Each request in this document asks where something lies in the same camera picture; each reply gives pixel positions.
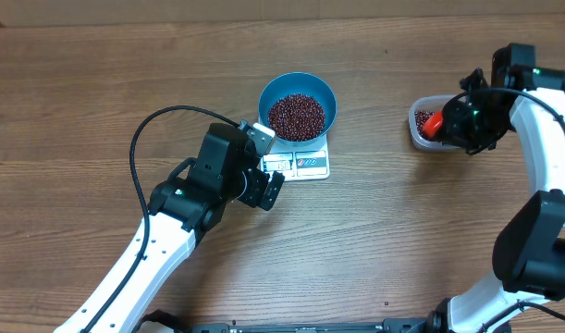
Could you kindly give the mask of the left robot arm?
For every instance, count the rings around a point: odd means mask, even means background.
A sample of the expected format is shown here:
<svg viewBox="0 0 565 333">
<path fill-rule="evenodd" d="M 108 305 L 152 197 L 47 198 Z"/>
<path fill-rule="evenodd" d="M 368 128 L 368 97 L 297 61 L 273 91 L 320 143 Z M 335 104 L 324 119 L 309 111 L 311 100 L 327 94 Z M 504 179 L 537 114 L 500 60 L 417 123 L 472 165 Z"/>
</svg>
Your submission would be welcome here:
<svg viewBox="0 0 565 333">
<path fill-rule="evenodd" d="M 282 174 L 258 169 L 276 134 L 259 123 L 213 123 L 197 157 L 179 164 L 160 183 L 131 243 L 60 332 L 131 332 L 171 273 L 238 200 L 268 211 Z"/>
</svg>

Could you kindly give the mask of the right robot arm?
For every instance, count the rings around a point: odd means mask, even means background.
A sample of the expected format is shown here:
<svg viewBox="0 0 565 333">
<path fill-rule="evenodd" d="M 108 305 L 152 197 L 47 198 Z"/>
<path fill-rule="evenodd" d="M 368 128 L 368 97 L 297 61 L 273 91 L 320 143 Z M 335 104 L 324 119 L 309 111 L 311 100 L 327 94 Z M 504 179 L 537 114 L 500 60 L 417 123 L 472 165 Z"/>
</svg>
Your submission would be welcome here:
<svg viewBox="0 0 565 333">
<path fill-rule="evenodd" d="M 565 70 L 541 68 L 533 46 L 511 43 L 493 54 L 489 79 L 477 68 L 460 87 L 416 131 L 468 155 L 516 132 L 531 196 L 497 236 L 491 273 L 442 301 L 417 330 L 509 332 L 530 308 L 565 322 L 547 307 L 565 298 Z"/>
</svg>

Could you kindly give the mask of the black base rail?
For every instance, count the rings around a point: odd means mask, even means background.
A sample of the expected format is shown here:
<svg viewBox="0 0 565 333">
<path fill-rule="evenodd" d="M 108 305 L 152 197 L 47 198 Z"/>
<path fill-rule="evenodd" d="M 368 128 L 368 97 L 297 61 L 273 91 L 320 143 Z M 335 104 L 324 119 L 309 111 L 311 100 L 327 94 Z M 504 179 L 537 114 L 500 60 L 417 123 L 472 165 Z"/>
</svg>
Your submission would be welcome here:
<svg viewBox="0 0 565 333">
<path fill-rule="evenodd" d="M 156 310 L 145 315 L 135 333 L 406 333 L 424 332 L 424 318 L 387 318 L 378 323 L 289 324 L 240 326 L 227 323 L 188 325 L 182 319 Z"/>
</svg>

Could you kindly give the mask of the white digital kitchen scale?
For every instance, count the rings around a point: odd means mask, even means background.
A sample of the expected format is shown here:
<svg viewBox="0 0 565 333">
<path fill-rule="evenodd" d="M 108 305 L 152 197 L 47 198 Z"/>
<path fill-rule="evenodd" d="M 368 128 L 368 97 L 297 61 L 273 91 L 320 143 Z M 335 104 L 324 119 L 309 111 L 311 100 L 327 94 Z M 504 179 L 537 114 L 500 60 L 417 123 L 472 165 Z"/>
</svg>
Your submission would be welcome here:
<svg viewBox="0 0 565 333">
<path fill-rule="evenodd" d="M 323 180 L 330 176 L 327 137 L 309 142 L 277 140 L 260 161 L 260 169 L 270 175 L 278 172 L 285 181 Z"/>
</svg>

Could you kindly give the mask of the orange measuring scoop blue handle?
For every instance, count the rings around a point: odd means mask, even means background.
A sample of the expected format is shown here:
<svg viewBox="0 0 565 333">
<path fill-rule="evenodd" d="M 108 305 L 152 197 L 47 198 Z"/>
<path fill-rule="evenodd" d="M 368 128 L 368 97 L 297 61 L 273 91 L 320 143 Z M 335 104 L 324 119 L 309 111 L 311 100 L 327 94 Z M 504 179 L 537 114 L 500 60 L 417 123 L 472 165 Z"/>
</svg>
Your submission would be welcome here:
<svg viewBox="0 0 565 333">
<path fill-rule="evenodd" d="M 442 111 L 435 112 L 422 126 L 422 134 L 428 141 L 433 141 L 443 125 Z"/>
</svg>

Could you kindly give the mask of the clear plastic container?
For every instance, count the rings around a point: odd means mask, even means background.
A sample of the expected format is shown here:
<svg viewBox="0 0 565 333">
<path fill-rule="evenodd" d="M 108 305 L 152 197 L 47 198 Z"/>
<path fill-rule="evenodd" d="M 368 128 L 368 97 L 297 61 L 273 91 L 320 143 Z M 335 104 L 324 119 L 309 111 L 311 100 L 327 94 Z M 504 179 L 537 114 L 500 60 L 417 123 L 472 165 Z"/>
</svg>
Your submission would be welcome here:
<svg viewBox="0 0 565 333">
<path fill-rule="evenodd" d="M 418 99 L 412 104 L 408 115 L 408 122 L 410 127 L 411 140 L 415 148 L 427 152 L 445 152 L 449 150 L 457 150 L 456 146 L 443 144 L 441 142 L 431 142 L 425 139 L 417 129 L 415 118 L 417 111 L 438 111 L 453 97 L 453 94 L 427 96 Z"/>
</svg>

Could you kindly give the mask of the red beans in container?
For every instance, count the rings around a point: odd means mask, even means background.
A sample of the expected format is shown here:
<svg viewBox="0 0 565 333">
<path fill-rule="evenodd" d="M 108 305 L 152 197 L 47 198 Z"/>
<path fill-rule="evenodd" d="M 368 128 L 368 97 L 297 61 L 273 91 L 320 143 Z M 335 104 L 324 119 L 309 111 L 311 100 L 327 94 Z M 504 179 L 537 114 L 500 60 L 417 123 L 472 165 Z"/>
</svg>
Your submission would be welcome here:
<svg viewBox="0 0 565 333">
<path fill-rule="evenodd" d="M 420 134 L 420 136 L 425 138 L 425 139 L 427 138 L 427 136 L 424 134 L 424 124 L 434 114 L 435 113 L 432 112 L 432 111 L 424 111 L 424 110 L 416 110 L 414 112 L 416 129 L 417 129 L 418 133 Z"/>
</svg>

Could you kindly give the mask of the red beans in bowl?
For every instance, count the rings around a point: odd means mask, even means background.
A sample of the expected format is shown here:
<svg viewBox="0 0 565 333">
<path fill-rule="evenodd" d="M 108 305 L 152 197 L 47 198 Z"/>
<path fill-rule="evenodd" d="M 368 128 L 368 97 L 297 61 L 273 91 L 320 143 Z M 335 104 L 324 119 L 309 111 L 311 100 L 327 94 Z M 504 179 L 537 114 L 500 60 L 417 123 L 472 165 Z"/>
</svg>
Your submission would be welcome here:
<svg viewBox="0 0 565 333">
<path fill-rule="evenodd" d="M 302 93 L 276 101 L 268 112 L 268 125 L 276 135 L 290 142 L 307 142 L 325 129 L 325 110 L 312 97 Z"/>
</svg>

